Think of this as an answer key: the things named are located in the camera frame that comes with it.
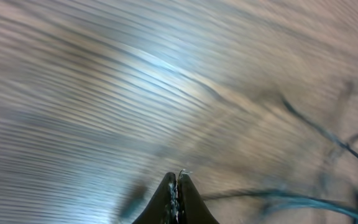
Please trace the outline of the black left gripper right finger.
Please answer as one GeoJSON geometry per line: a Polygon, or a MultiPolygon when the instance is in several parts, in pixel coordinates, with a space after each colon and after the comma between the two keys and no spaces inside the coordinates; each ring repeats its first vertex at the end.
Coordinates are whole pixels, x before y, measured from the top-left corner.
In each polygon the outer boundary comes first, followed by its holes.
{"type": "Polygon", "coordinates": [[[188,174],[181,174],[177,182],[179,224],[219,224],[205,205],[188,174]]]}

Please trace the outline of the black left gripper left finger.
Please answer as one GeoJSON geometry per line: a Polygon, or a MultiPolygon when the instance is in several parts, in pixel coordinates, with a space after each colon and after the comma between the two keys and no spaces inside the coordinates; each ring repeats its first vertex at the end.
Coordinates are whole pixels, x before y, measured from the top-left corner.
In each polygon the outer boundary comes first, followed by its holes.
{"type": "Polygon", "coordinates": [[[133,224],[177,223],[177,180],[174,173],[168,172],[133,224]]]}

